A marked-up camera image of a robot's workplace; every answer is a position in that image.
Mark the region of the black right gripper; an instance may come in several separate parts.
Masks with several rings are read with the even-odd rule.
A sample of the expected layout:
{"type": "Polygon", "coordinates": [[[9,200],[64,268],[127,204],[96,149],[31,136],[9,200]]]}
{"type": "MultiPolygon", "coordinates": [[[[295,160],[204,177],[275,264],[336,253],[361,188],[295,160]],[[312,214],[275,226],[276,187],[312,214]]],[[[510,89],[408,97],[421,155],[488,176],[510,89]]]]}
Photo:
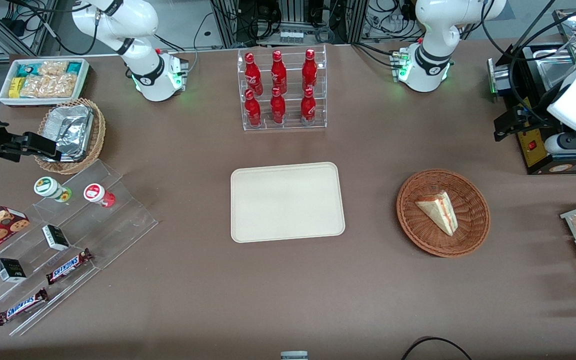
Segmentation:
{"type": "Polygon", "coordinates": [[[62,161],[62,153],[58,150],[55,141],[34,132],[24,132],[23,146],[27,150],[23,150],[22,144],[18,142],[21,137],[7,132],[6,127],[8,125],[8,123],[0,121],[0,158],[18,163],[22,155],[31,155],[27,150],[32,150],[32,155],[41,161],[62,161]]]}

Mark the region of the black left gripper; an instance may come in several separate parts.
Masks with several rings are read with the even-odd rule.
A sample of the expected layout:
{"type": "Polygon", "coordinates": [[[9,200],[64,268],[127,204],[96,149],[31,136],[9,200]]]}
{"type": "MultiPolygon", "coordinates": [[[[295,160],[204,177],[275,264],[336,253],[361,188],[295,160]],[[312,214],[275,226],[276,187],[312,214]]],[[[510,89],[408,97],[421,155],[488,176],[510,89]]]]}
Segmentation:
{"type": "Polygon", "coordinates": [[[494,141],[501,142],[506,137],[518,132],[530,132],[539,128],[539,118],[530,107],[515,105],[513,112],[504,112],[493,121],[494,141]]]}

